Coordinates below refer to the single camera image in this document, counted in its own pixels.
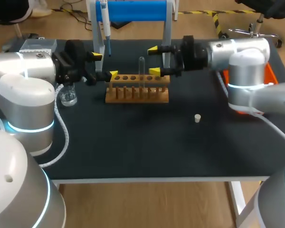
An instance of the chair base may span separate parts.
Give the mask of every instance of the chair base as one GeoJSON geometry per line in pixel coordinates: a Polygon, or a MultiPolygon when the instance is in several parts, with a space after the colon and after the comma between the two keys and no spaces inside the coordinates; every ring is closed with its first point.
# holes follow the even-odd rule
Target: chair base
{"type": "Polygon", "coordinates": [[[264,15],[261,14],[259,19],[255,23],[251,23],[249,25],[248,31],[241,30],[241,29],[228,29],[230,32],[236,32],[240,34],[244,34],[247,36],[250,36],[251,38],[272,38],[275,42],[275,46],[277,48],[282,47],[283,41],[281,37],[277,34],[261,34],[259,31],[261,29],[262,23],[263,23],[264,15]]]}

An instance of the glowing blue ring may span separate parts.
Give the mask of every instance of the glowing blue ring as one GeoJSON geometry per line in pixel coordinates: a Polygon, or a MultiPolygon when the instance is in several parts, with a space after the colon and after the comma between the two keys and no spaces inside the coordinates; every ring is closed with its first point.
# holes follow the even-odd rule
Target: glowing blue ring
{"type": "Polygon", "coordinates": [[[263,88],[265,87],[264,84],[259,84],[259,85],[249,85],[249,86],[242,86],[242,85],[232,85],[232,84],[228,84],[229,87],[231,88],[235,88],[235,89],[260,89],[260,88],[263,88]]]}
{"type": "Polygon", "coordinates": [[[50,196],[50,184],[49,184],[49,180],[48,180],[48,176],[46,175],[46,173],[44,172],[44,175],[45,175],[45,177],[46,177],[46,179],[47,179],[47,201],[46,201],[46,204],[44,205],[44,208],[43,208],[43,210],[42,210],[42,212],[41,212],[41,214],[40,214],[40,216],[39,216],[39,218],[38,218],[38,220],[36,221],[36,223],[33,225],[33,227],[32,228],[36,228],[38,225],[39,225],[39,223],[40,223],[40,221],[42,220],[42,218],[43,218],[43,216],[44,216],[44,214],[46,213],[46,211],[47,211],[47,208],[48,208],[48,203],[49,203],[49,196],[50,196]]]}
{"type": "Polygon", "coordinates": [[[13,125],[10,124],[10,122],[8,122],[8,125],[11,127],[11,129],[17,131],[17,132],[26,132],[26,133],[36,133],[36,132],[42,132],[42,131],[45,131],[49,128],[51,128],[54,124],[54,121],[47,127],[44,127],[44,128],[41,128],[41,129],[35,129],[35,130],[25,130],[25,129],[20,129],[20,128],[17,128],[17,127],[14,127],[13,125]]]}

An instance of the wooden test tube rack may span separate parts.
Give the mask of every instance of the wooden test tube rack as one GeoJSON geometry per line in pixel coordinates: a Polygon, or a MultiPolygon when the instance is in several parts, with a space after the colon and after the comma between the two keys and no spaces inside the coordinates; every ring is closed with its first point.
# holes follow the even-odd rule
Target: wooden test tube rack
{"type": "Polygon", "coordinates": [[[167,103],[170,76],[144,76],[144,87],[138,75],[112,76],[107,84],[106,103],[167,103]]]}

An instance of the white table frame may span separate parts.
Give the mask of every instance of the white table frame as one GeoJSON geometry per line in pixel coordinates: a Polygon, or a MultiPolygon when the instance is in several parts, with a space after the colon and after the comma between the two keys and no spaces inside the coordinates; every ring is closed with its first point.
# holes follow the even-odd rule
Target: white table frame
{"type": "Polygon", "coordinates": [[[265,181],[268,177],[168,177],[168,178],[100,178],[100,179],[76,179],[76,180],[53,180],[59,188],[60,184],[92,184],[92,183],[142,183],[142,182],[228,182],[233,210],[236,215],[236,227],[248,228],[256,219],[253,206],[255,195],[246,207],[243,190],[240,181],[265,181]]]}

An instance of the black tabletop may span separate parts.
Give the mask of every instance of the black tabletop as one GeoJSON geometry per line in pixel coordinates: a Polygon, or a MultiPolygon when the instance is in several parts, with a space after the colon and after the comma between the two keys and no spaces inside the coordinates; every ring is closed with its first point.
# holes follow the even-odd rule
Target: black tabletop
{"type": "MultiPolygon", "coordinates": [[[[58,41],[57,48],[63,44],[58,41]]],[[[91,41],[85,45],[93,50],[91,41]]],[[[137,74],[140,56],[146,68],[157,67],[159,57],[147,56],[155,45],[160,41],[112,40],[104,70],[137,74]]],[[[279,82],[285,82],[285,68],[273,45],[270,63],[279,82]]],[[[208,70],[171,77],[168,104],[106,104],[104,83],[78,83],[76,93],[75,106],[59,106],[70,144],[61,160],[45,168],[52,180],[254,177],[269,176],[285,165],[285,140],[261,120],[231,110],[208,70]],[[194,122],[195,114],[201,115],[200,123],[194,122]]],[[[266,116],[285,132],[285,116],[266,116]]],[[[56,121],[52,147],[36,160],[49,161],[63,145],[56,121]]]]}

